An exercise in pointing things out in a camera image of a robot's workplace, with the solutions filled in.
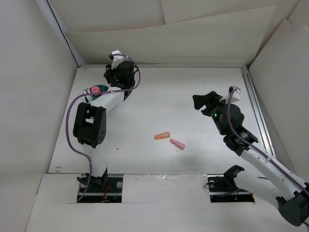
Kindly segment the pink capped glue stick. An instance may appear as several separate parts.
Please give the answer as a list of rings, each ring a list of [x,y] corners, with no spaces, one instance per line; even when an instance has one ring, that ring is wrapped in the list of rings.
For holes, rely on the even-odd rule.
[[[98,87],[98,86],[93,86],[92,88],[91,88],[91,92],[94,94],[94,96],[98,96],[98,95],[100,95],[100,88]]]

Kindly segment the orange highlighter marker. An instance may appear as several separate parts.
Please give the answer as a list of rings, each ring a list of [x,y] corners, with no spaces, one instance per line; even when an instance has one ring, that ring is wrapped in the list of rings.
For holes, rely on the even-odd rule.
[[[161,139],[167,139],[169,137],[170,137],[170,132],[167,131],[167,132],[164,132],[164,133],[156,134],[154,136],[154,139],[155,140],[161,140]]]

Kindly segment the pink highlighter marker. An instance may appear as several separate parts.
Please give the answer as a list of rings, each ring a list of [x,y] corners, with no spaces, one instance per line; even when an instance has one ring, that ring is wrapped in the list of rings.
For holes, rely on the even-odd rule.
[[[170,139],[170,143],[172,144],[172,145],[174,145],[175,147],[177,147],[178,149],[180,149],[180,150],[184,150],[185,149],[185,144],[183,144],[183,143],[181,143],[181,142],[179,142],[179,141],[177,141],[177,140],[175,140],[175,139]]]

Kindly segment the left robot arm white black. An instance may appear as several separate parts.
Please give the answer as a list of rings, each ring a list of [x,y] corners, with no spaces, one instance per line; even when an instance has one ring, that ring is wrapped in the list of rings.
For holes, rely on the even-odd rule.
[[[79,179],[96,191],[104,191],[108,185],[108,171],[104,163],[102,143],[107,134],[107,114],[117,104],[125,101],[135,86],[137,66],[132,61],[123,61],[114,69],[106,66],[104,77],[108,85],[95,85],[84,90],[88,93],[85,102],[78,105],[73,136],[91,159],[92,171]]]

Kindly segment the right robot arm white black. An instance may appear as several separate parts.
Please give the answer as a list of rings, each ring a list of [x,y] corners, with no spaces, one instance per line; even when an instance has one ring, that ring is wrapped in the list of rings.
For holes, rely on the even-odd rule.
[[[239,90],[231,89],[227,98],[214,91],[193,95],[194,108],[212,118],[225,145],[264,176],[250,176],[243,167],[234,165],[224,172],[224,187],[243,189],[259,196],[293,226],[308,225],[309,183],[257,146],[258,139],[242,125],[243,113],[232,104],[234,93],[239,93]]]

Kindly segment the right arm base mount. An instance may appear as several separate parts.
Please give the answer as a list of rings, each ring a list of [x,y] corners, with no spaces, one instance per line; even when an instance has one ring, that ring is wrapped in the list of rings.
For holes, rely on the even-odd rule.
[[[255,203],[254,195],[238,188],[235,183],[237,174],[243,167],[234,165],[223,174],[207,174],[205,189],[209,190],[211,203]]]

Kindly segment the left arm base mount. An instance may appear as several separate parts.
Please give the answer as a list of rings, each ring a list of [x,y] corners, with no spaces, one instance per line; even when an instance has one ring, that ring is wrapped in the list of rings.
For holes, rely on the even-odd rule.
[[[91,177],[88,189],[83,195],[89,174],[77,177],[79,182],[79,192],[77,203],[121,203],[123,190],[123,175],[108,174],[105,170],[101,177]]]

